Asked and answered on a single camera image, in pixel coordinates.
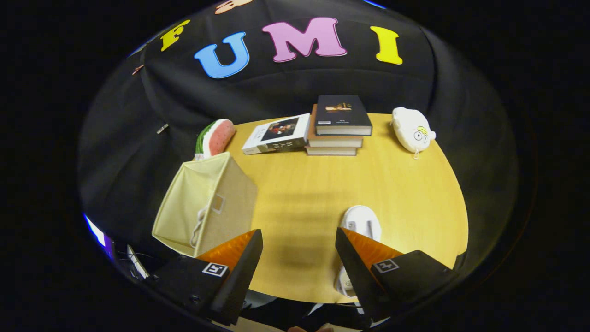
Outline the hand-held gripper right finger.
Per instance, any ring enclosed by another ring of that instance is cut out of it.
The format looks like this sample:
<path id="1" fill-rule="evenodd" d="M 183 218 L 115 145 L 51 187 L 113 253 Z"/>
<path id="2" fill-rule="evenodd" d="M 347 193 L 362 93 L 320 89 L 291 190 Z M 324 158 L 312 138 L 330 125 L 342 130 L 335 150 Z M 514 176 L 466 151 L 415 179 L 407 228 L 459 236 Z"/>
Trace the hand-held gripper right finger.
<path id="1" fill-rule="evenodd" d="M 374 320 L 407 312 L 455 280 L 455 271 L 421 250 L 403 254 L 339 227 L 336 250 L 365 313 Z"/>

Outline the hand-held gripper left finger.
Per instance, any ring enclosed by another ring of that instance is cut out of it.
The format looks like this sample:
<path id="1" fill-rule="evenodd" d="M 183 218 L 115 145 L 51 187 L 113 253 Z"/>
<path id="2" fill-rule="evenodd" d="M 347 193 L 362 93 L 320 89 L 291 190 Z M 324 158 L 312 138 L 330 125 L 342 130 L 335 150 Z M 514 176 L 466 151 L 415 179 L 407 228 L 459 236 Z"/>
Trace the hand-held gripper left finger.
<path id="1" fill-rule="evenodd" d="M 194 319 L 235 325 L 262 251 L 262 231 L 248 231 L 196 258 L 170 260 L 149 275 L 146 289 Z"/>

